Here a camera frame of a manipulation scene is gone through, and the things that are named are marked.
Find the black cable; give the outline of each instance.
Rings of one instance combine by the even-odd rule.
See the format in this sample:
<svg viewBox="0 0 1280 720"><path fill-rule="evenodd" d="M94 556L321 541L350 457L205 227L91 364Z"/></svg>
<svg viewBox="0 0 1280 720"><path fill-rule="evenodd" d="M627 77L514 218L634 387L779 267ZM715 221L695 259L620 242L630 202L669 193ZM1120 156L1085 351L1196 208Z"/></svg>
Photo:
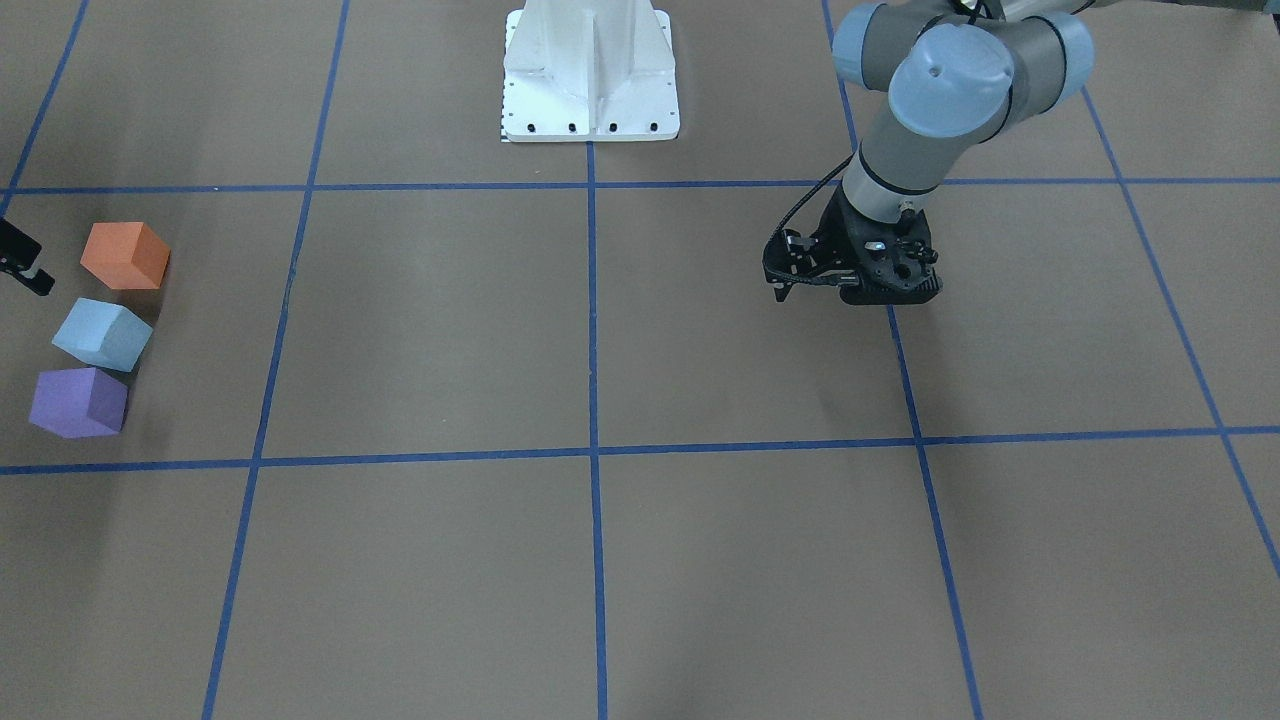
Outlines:
<svg viewBox="0 0 1280 720"><path fill-rule="evenodd" d="M987 6L986 0L977 0L973 4L973 9L969 10L969 22L966 22L965 24L969 24L969 26L977 24L978 23L978 18L982 17L982 12L983 10L987 12L987 19L991 19L991 8Z"/></svg>
<svg viewBox="0 0 1280 720"><path fill-rule="evenodd" d="M812 188L809 188L809 192L804 193L804 197L801 197L799 202L796 202L790 210L787 210L787 214L782 217L782 222L778 223L778 227L773 228L773 234L769 236L769 242L773 242L774 238L781 238L782 242L786 242L786 237L782 233L783 233L783 231L787 229L787 223L791 222L791 218L794 218L795 214L799 213L801 208L804 208L805 205L808 205L809 201L813 200L814 195L818 195L822 191L822 188L827 187L827 183L831 182L832 178L835 178L836 176L838 176L841 173L841 170L844 170L845 168L847 168L849 163L852 163L852 160L854 160L852 155L850 155L849 158L845 158L844 163L836 165L836 168L833 170L831 170L829 173L827 173L827 177L822 178L820 181L818 181L818 184L815 184ZM769 246L768 246L768 243L765 243L765 246L764 246L764 254L768 255L768 251L769 251ZM824 284L822 282L814 282L814 281L817 281L819 278L806 278L806 277L803 277L803 275L792 275L791 273L783 273L783 272L780 272L780 270L774 270L773 268L769 268L769 264L767 261L764 261L764 258L760 259L760 264L764 265L764 269L771 275L773 275L773 277L776 277L778 279L790 282L790 283Z"/></svg>

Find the light blue joint cap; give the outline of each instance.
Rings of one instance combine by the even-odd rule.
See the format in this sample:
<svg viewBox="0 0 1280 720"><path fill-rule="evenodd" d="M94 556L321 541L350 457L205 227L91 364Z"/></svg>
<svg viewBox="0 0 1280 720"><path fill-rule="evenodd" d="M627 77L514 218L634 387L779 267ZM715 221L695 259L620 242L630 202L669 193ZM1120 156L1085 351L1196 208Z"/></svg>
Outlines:
<svg viewBox="0 0 1280 720"><path fill-rule="evenodd" d="M960 137L1000 111L1014 81L1014 56L996 36L974 26L937 26L893 72L888 105L908 129L925 137Z"/></svg>
<svg viewBox="0 0 1280 720"><path fill-rule="evenodd" d="M1057 36L1062 38L1062 51L1066 58L1066 76L1062 81L1062 94L1050 106L1050 110L1052 110L1061 105L1064 100L1079 92L1084 87L1084 82L1089 79L1094 60L1093 36L1089 35L1089 28L1075 15L1068 13L1043 13L1037 17L1053 26L1053 29L1057 31Z"/></svg>
<svg viewBox="0 0 1280 720"><path fill-rule="evenodd" d="M867 82L863 81L863 45L867 42L867 28L872 24L872 15L881 5L883 3L859 5L840 23L840 29L831 40L831 56L836 60L836 74L840 79L867 87Z"/></svg>

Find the cable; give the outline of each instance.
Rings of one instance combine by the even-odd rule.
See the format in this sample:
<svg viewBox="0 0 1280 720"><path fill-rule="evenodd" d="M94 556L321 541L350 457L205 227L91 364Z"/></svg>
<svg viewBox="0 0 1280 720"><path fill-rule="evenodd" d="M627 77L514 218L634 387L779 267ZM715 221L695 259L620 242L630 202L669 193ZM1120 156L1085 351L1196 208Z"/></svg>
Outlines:
<svg viewBox="0 0 1280 720"><path fill-rule="evenodd" d="M783 233L783 231L786 231L787 223L791 222L791 218L794 218L795 214L799 213L801 208L804 208L805 205L808 205L809 201L813 200L814 195L818 195L818 192L820 192L823 187L827 187L827 183L831 182L832 178L835 178L836 176L838 176L841 173L841 170L844 170L845 168L847 168L849 163L851 163L852 160L854 160L852 155L850 155L849 158L845 158L844 163L836 165L836 168L833 170L831 170L829 173L827 173L827 177L824 177L820 181L818 181L818 184L813 186L809 190L809 192L804 193L804 197L801 197L800 201L796 202L790 210L787 210L787 214L782 217L782 222L778 223L778 227L773 228L773 234L769 236L769 242L767 242L764 245L764 255L760 258L760 264L764 266L765 273L768 273L771 277L777 278L777 279L783 281L783 282L790 282L790 283L836 284L836 282L833 279L824 282L824 279L822 277L818 277L818 278L806 278L804 275L794 275L791 273L783 273L781 270L776 270L776 269L773 269L773 268L769 266L769 263L768 263L767 258L768 258L768 254L769 254L769 243L772 243L774 241L774 238L780 238L782 242L786 242L786 238L783 237L782 233ZM836 192L844 192L844 191L841 191L840 188L836 188Z"/></svg>
<svg viewBox="0 0 1280 720"><path fill-rule="evenodd" d="M972 26L978 23L978 18L982 17L982 12L987 12L987 18L991 18L991 8L987 6L986 0L975 0L973 4L973 10L969 10L969 22L965 24Z"/></svg>

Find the robotic arm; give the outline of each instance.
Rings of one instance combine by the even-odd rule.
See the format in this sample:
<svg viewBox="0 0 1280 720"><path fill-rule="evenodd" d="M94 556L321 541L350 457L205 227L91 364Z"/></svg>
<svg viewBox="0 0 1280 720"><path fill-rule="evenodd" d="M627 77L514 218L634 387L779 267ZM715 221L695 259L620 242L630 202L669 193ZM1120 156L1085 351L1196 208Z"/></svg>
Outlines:
<svg viewBox="0 0 1280 720"><path fill-rule="evenodd" d="M910 0L854 9L832 42L841 79L888 92L858 152L782 219L764 247L778 302L795 284L849 305L932 300L942 281L924 206L955 161L1084 86L1093 40L1075 13L1119 0ZM1268 0L1179 4L1270 12ZM818 229L787 222L844 170Z"/></svg>

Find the light blue cube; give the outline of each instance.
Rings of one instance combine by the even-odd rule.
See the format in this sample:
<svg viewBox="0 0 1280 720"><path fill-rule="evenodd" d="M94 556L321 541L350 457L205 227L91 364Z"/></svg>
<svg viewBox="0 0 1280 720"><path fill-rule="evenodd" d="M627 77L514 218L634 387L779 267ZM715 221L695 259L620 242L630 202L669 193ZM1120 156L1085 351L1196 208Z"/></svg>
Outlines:
<svg viewBox="0 0 1280 720"><path fill-rule="evenodd" d="M128 373L148 340L151 325L128 309L81 297L54 336L54 345L86 365Z"/></svg>

